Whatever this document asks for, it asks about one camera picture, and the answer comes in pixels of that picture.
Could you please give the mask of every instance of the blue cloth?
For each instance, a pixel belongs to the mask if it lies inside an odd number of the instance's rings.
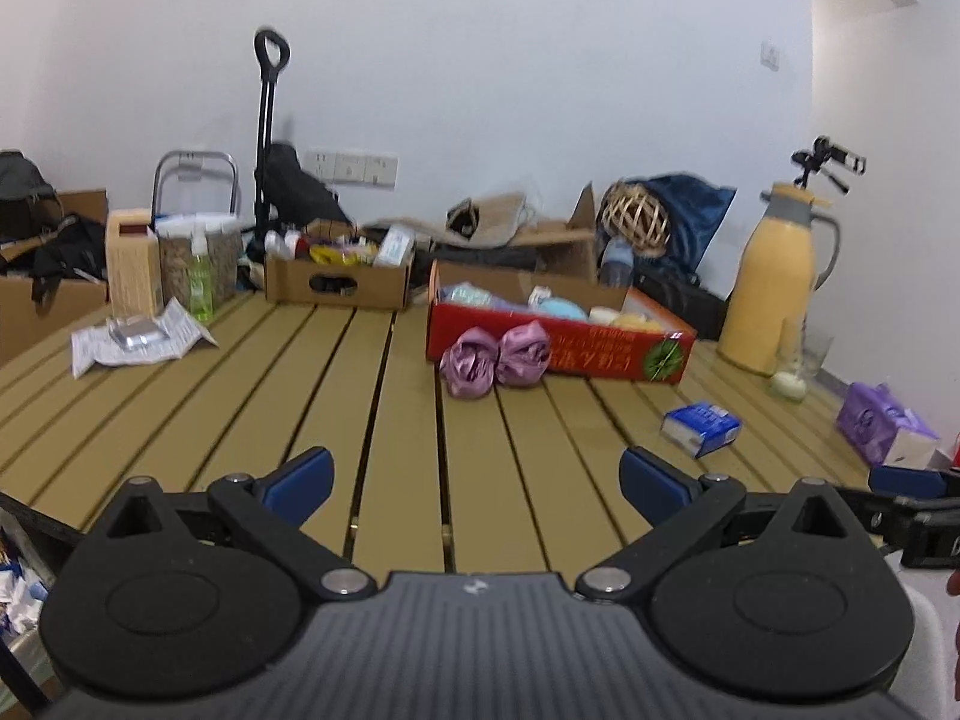
[[[624,183],[640,184],[655,194],[670,218],[666,254],[650,265],[664,271],[678,271],[694,280],[691,277],[696,274],[710,241],[727,215],[736,189],[714,187],[689,173],[630,178]]]

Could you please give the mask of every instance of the blue gripper pad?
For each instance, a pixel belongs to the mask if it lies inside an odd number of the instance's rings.
[[[256,482],[256,498],[299,528],[333,492],[333,455],[314,446]]]
[[[874,493],[907,495],[910,498],[943,498],[947,494],[947,482],[939,471],[877,466],[870,471],[867,484]]]
[[[620,457],[620,491],[654,527],[692,503],[703,489],[667,461],[633,446]]]

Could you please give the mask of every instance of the paper sheet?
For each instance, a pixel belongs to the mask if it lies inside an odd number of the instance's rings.
[[[164,360],[179,360],[194,343],[204,338],[217,346],[210,331],[191,317],[176,298],[167,304],[157,324],[166,331],[165,341],[126,350],[110,337],[105,325],[86,327],[70,337],[73,353],[73,377],[79,379],[95,362],[100,365],[153,365]]]

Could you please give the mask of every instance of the blue medicine box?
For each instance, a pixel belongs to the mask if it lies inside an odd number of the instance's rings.
[[[674,409],[667,413],[661,425],[661,435],[678,443],[695,458],[733,443],[739,432],[739,419],[707,402]]]

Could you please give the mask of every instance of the red box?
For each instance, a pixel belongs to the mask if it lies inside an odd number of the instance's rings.
[[[525,304],[534,287],[549,287],[557,298],[572,300],[585,311],[605,306],[642,312],[656,319],[664,333],[635,332],[590,322],[554,319],[543,314],[493,311],[438,302],[438,291],[469,281],[511,303]],[[549,370],[608,379],[635,379],[675,384],[683,377],[696,332],[638,290],[602,287],[557,274],[530,274],[504,268],[436,261],[430,274],[430,314],[426,356],[438,362],[464,332],[480,327],[500,338],[508,330],[536,319],[550,336]]]

